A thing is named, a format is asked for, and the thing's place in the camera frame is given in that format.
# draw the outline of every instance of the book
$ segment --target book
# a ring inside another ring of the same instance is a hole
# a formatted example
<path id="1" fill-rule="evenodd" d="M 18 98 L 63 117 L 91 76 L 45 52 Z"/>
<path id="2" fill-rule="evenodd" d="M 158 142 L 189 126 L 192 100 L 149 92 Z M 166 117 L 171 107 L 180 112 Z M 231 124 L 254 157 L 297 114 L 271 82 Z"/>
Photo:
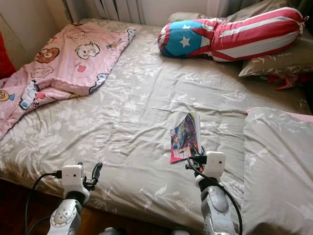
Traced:
<path id="1" fill-rule="evenodd" d="M 192 157 L 195 148 L 201 153 L 200 117 L 197 112 L 189 112 L 171 133 L 171 159 L 175 164 Z"/>

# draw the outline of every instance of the pink blanket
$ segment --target pink blanket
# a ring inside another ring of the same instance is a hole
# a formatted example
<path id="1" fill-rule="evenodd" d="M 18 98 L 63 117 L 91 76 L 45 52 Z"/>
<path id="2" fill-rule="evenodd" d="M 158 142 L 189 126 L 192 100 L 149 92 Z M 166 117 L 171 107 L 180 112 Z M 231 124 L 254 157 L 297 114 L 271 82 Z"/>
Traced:
<path id="1" fill-rule="evenodd" d="M 108 32 L 93 23 L 67 25 L 35 60 L 0 82 L 0 140 L 27 112 L 100 86 L 134 30 Z"/>

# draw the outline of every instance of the gray bedsheet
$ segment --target gray bedsheet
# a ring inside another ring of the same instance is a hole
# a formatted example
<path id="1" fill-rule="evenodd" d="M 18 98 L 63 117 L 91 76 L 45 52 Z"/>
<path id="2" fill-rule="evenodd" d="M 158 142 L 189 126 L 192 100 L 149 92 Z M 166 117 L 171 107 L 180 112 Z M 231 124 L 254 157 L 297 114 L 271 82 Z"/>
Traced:
<path id="1" fill-rule="evenodd" d="M 36 109 L 8 132 L 0 144 L 0 178 L 31 187 L 63 165 L 82 161 L 90 176 L 103 162 L 88 205 L 200 233 L 200 191 L 184 164 L 169 164 L 169 130 L 189 111 L 199 112 L 201 143 L 227 155 L 222 183 L 241 203 L 246 110 L 310 113 L 300 89 L 276 91 L 257 78 L 239 78 L 241 63 L 161 56 L 159 27 L 88 21 L 115 31 L 132 26 L 137 33 L 96 92 Z M 41 191 L 62 195 L 58 180 L 43 182 Z"/>

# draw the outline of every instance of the magazine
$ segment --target magazine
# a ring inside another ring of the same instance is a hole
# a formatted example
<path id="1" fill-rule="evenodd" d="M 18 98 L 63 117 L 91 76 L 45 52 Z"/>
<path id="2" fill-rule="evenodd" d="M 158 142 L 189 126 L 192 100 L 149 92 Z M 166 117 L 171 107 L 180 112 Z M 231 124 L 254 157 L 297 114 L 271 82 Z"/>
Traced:
<path id="1" fill-rule="evenodd" d="M 201 152 L 200 118 L 197 112 L 189 112 L 184 120 L 171 130 L 171 164 L 192 157 L 192 149 Z"/>

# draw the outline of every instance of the gray duvet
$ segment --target gray duvet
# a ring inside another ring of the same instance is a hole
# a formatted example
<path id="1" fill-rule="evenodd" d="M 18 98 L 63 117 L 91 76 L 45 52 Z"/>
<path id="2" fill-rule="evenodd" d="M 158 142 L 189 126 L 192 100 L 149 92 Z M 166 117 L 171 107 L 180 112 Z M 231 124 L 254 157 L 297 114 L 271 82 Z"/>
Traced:
<path id="1" fill-rule="evenodd" d="M 89 206 L 199 234 L 200 191 L 184 164 L 169 164 L 169 130 L 189 111 L 199 112 L 201 143 L 226 154 L 222 183 L 241 204 L 246 110 L 310 113 L 300 89 L 276 91 L 257 78 L 239 78 L 241 63 L 161 56 L 159 27 L 88 21 L 114 31 L 131 25 L 137 33 L 96 92 L 39 108 L 7 133 L 0 143 L 0 178 L 31 187 L 39 175 L 63 165 L 83 162 L 90 176 L 102 162 Z M 39 190 L 62 195 L 54 179 L 44 179 Z"/>

